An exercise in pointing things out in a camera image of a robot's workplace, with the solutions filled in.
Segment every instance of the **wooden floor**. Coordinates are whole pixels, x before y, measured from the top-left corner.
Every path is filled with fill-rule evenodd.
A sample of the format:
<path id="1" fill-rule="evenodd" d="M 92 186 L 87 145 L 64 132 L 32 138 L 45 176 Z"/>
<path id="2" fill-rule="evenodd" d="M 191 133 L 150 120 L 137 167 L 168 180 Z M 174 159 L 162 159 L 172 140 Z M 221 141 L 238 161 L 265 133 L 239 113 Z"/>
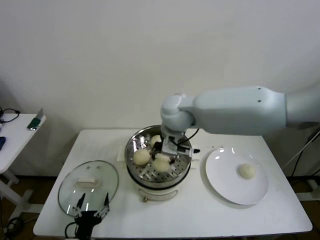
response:
<path id="1" fill-rule="evenodd" d="M 20 177 L 20 183 L 12 185 L 12 189 L 16 191 L 18 194 L 22 195 L 27 189 L 33 189 L 34 193 L 30 199 L 30 203 L 33 204 L 44 204 L 52 186 L 55 183 L 54 178 L 37 178 L 37 177 Z M 309 186 L 304 182 L 299 182 L 296 185 L 293 185 L 293 189 L 295 192 L 308 192 L 310 191 Z M 309 201 L 302 203 L 305 211 L 307 212 L 309 218 L 313 222 L 313 224 L 320 229 L 320 202 L 319 201 Z M 5 198 L 2 200 L 2 221 L 3 224 L 6 224 L 9 216 L 15 209 L 15 206 L 6 200 Z M 33 213 L 23 213 L 21 218 L 24 221 L 30 220 L 36 217 L 37 214 Z M 54 237 L 39 237 L 33 234 L 33 227 L 35 225 L 35 221 L 30 221 L 24 225 L 24 228 L 21 233 L 17 236 L 13 237 L 12 240 L 56 240 Z M 0 230 L 0 240 L 4 238 L 3 231 Z M 263 240 L 263 239 L 271 239 L 268 237 L 248 237 L 248 240 Z M 277 240 L 320 240 L 320 234 L 317 231 L 312 230 L 306 233 L 300 234 L 287 234 L 278 236 Z"/>

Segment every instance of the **white wall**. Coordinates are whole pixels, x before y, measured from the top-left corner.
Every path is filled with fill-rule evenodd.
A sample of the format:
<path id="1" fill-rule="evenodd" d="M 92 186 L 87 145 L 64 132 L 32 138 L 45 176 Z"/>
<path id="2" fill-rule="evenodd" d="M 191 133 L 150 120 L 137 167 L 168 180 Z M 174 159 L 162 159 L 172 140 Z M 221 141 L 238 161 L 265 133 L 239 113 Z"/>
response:
<path id="1" fill-rule="evenodd" d="M 15 172 L 56 175 L 81 129 L 159 124 L 174 92 L 315 83 L 319 9 L 318 0 L 1 1 L 1 104 L 43 107 L 48 118 Z M 281 134 L 268 139 L 285 148 Z"/>

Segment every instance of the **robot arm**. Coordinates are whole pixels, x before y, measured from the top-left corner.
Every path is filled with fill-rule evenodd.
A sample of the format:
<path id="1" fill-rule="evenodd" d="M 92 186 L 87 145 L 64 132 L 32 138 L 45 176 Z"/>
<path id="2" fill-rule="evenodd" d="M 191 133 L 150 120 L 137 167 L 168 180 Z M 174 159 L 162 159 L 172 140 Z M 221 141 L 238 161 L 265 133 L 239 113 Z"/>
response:
<path id="1" fill-rule="evenodd" d="M 167 153 L 177 152 L 172 141 L 188 128 L 250 136 L 287 126 L 310 126 L 320 122 L 320 84 L 290 94 L 260 86 L 212 90 L 195 97 L 177 94 L 164 100 L 161 118 L 162 151 Z"/>

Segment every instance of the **white table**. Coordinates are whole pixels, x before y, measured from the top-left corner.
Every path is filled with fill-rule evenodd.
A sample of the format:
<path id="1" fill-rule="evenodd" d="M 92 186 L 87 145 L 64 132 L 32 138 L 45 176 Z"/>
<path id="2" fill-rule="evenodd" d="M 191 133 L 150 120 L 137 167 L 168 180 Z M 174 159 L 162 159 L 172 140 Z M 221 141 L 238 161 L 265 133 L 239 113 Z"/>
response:
<path id="1" fill-rule="evenodd" d="M 58 191 L 64 177 L 87 161 L 112 163 L 119 174 L 119 187 L 110 203 L 110 212 L 95 226 L 93 238 L 199 238 L 252 236 L 306 232 L 312 224 L 277 161 L 261 136 L 214 135 L 202 130 L 191 140 L 201 149 L 202 159 L 183 180 L 183 189 L 162 202 L 141 201 L 126 165 L 117 161 L 136 129 L 83 130 L 66 159 L 46 200 L 33 232 L 38 236 L 63 237 L 65 226 L 73 222 L 59 207 Z M 256 205 L 231 203 L 217 194 L 202 177 L 205 153 L 213 146 L 233 146 L 258 156 L 269 179 L 265 198 Z M 74 228 L 68 230 L 73 236 Z"/>
<path id="2" fill-rule="evenodd" d="M 2 118 L 4 120 L 10 120 L 14 118 L 14 116 L 16 116 L 16 114 L 4 114 Z M 30 131 L 27 129 L 27 126 L 35 116 L 36 114 L 20 114 L 19 117 L 12 122 L 4 123 L 0 130 L 0 137 L 6 137 L 6 141 L 0 150 L 0 174 L 3 174 L 9 179 L 8 184 L 0 181 L 0 192 L 3 197 L 16 205 L 10 218 L 18 217 L 22 212 L 40 213 L 43 207 L 43 204 L 28 203 L 33 192 L 32 190 L 27 190 L 23 196 L 20 196 L 10 188 L 12 183 L 17 184 L 19 180 L 8 169 L 37 132 L 37 130 Z M 43 116 L 40 126 L 45 120 L 46 117 Z"/>

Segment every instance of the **glass lid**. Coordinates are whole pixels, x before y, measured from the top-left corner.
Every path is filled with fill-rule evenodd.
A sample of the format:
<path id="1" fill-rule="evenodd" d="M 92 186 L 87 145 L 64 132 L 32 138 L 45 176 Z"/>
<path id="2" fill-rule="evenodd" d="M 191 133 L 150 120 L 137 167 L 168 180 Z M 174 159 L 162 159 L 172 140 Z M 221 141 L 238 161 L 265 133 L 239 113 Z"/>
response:
<path id="1" fill-rule="evenodd" d="M 88 161 L 77 166 L 64 178 L 58 202 L 67 215 L 74 217 L 74 208 L 85 194 L 80 212 L 98 211 L 104 206 L 107 194 L 111 202 L 118 185 L 119 175 L 112 164 L 101 160 Z"/>

